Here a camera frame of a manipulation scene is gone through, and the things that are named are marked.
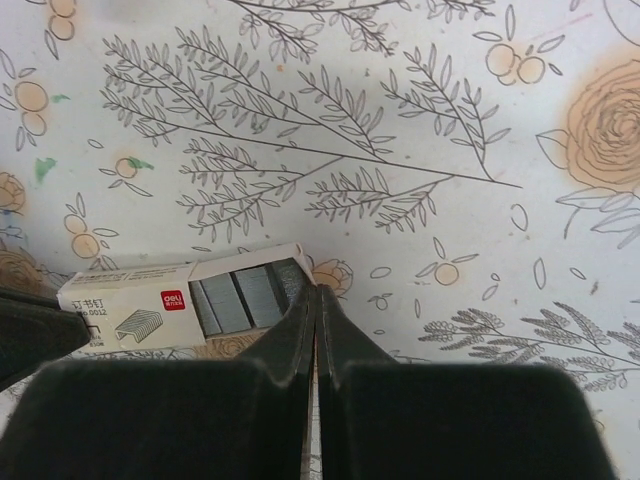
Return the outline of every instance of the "white cardboard box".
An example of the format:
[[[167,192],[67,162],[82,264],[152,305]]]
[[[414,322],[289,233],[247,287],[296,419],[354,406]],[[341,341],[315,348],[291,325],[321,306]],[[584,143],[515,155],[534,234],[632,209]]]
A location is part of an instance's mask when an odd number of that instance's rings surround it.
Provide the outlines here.
[[[79,312],[91,332],[88,353],[192,347],[205,343],[189,282],[293,258],[313,282],[299,244],[203,262],[80,272],[58,292],[60,308]]]

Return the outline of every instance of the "black plastic part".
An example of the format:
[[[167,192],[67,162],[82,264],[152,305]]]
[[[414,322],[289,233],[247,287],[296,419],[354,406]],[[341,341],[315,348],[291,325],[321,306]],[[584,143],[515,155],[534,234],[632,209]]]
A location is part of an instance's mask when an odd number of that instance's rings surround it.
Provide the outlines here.
[[[0,478],[299,479],[315,293],[236,360],[50,365],[0,440]]]
[[[0,287],[0,298],[4,300],[13,300],[14,302],[38,305],[40,307],[51,308],[53,310],[60,310],[60,306],[55,299],[41,297],[40,295],[33,295],[31,293],[19,292],[12,288]]]
[[[233,361],[49,366],[0,440],[0,478],[300,478],[314,330],[326,479],[615,478],[565,375],[398,364],[323,286]]]
[[[320,288],[324,478],[615,478],[566,375],[545,367],[395,363]]]
[[[0,298],[0,391],[31,375],[43,362],[64,357],[90,340],[79,314],[44,307],[48,299],[41,297],[12,298],[37,302]]]

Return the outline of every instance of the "green stain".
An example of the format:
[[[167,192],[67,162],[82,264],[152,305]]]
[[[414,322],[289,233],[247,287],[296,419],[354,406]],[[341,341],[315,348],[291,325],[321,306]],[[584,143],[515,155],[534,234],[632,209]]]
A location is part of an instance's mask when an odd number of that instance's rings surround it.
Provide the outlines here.
[[[140,170],[141,168],[148,168],[149,170],[153,170],[155,168],[150,163],[144,162],[135,157],[129,157],[127,158],[127,160],[129,161],[129,165],[137,170]]]
[[[47,158],[44,161],[36,158],[36,180],[38,180],[38,183],[42,184],[42,180],[44,180],[45,175],[49,173],[49,170],[56,166],[56,163],[58,162],[53,158]]]
[[[67,97],[66,95],[54,95],[53,97],[51,97],[51,101],[53,103],[58,103],[62,100],[71,100],[69,97]]]

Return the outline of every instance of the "floral patterned surface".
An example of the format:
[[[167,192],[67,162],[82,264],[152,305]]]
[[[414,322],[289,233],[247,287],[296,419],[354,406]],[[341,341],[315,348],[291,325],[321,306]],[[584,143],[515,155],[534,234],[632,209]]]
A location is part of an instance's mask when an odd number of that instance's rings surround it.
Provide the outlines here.
[[[640,478],[637,1],[0,12],[2,284],[299,241],[400,361],[563,369]]]

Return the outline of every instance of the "flower drawing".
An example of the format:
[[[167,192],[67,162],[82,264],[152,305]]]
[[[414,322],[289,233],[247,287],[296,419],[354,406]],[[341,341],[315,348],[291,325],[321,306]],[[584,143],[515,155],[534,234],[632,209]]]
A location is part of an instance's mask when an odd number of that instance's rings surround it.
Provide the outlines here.
[[[640,61],[590,84],[569,111],[567,168],[592,187],[633,192],[640,185]]]
[[[18,212],[25,202],[24,187],[16,177],[0,173],[0,211]]]
[[[313,267],[313,278],[319,284],[330,286],[337,297],[349,291],[353,283],[353,270],[342,260],[333,259]]]
[[[24,250],[10,252],[0,241],[0,285],[21,292],[39,294],[42,274],[35,260]]]

